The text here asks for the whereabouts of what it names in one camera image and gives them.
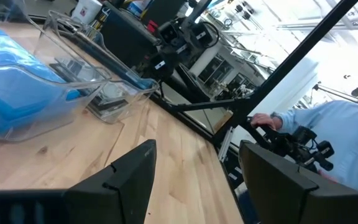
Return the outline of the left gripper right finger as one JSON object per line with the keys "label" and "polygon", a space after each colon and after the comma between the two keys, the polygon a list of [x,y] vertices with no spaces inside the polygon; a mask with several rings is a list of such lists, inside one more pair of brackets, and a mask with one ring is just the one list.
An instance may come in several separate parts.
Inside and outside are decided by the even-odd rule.
{"label": "left gripper right finger", "polygon": [[241,142],[244,182],[262,223],[358,224],[358,192]]}

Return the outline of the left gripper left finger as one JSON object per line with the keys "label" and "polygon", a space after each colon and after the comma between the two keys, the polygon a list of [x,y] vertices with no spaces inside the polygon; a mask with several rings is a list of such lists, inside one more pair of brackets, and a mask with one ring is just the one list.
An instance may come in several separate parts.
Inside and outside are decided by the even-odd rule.
{"label": "left gripper left finger", "polygon": [[69,188],[69,223],[143,224],[155,178],[156,140],[148,139]]}

